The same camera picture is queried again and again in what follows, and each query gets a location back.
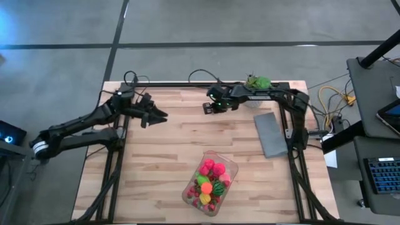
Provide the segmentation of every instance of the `clear plastic box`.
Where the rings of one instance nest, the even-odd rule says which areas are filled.
[[[214,161],[214,166],[211,166],[211,160]],[[225,168],[225,172],[222,176],[220,174],[223,169],[221,169],[220,164],[223,164]],[[207,169],[210,169],[207,176],[203,176],[202,174],[205,174]],[[204,153],[204,156],[194,172],[191,180],[189,181],[189,184],[182,192],[183,201],[197,208],[208,216],[216,216],[236,174],[238,173],[238,169],[238,165],[235,162],[217,154],[214,151],[207,151]],[[210,194],[207,194],[209,192],[210,184],[203,185],[204,183],[211,184],[212,192]]]

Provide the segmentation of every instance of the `gray floor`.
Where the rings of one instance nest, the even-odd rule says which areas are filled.
[[[112,43],[122,3],[0,1],[0,45]],[[399,21],[389,0],[130,0],[120,43],[376,41],[395,32]],[[273,80],[306,80],[311,87],[346,74],[347,58],[365,56],[375,47],[118,49],[110,80],[120,81],[132,69],[153,81],[181,81],[194,69],[204,68],[225,80],[254,73]],[[38,131],[94,107],[110,49],[0,50],[0,54],[6,58],[0,66],[0,119],[27,130],[30,140]],[[398,55],[398,48],[387,54]],[[210,77],[198,74],[193,79]],[[348,80],[344,76],[324,85],[342,90]],[[309,90],[319,108],[321,86]],[[331,94],[326,91],[324,101]],[[359,120],[356,105],[342,113],[351,123]],[[60,154],[39,167],[34,181],[27,175],[13,224],[70,219],[84,152]],[[345,221],[398,224],[398,217],[375,215],[355,205],[361,197],[356,181],[335,179],[332,186]]]

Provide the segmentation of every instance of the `wooden table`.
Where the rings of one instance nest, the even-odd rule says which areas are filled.
[[[304,81],[288,82],[291,88],[307,92]],[[104,89],[113,91],[119,86],[120,82],[105,82]],[[253,119],[254,115],[274,112],[280,125],[276,102],[264,102],[259,109],[241,106],[237,111],[205,115],[202,103],[210,99],[203,89],[149,87],[146,91],[158,108],[169,114],[168,122],[142,129],[139,119],[131,120],[115,223],[298,221],[288,159],[264,157]],[[108,94],[103,94],[101,101],[108,98]],[[316,127],[310,110],[306,115],[306,124],[309,129]],[[91,146],[87,153],[98,147]],[[203,153],[209,150],[226,156],[239,166],[239,172],[215,217],[204,215],[184,203],[181,197]],[[100,190],[106,152],[104,150],[92,155],[84,164],[73,219],[83,214]],[[327,210],[338,218],[323,152],[309,147],[304,154],[312,190]],[[304,210],[307,211],[304,193],[302,199]],[[107,200],[105,217],[108,212]]]

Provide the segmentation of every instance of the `blue light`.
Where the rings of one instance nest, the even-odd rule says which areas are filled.
[[[11,143],[11,142],[13,141],[13,137],[7,136],[6,138],[4,138],[4,140],[5,140],[7,143]]]

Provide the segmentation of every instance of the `keyboard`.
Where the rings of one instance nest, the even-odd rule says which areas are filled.
[[[400,157],[365,159],[375,194],[400,193]]]

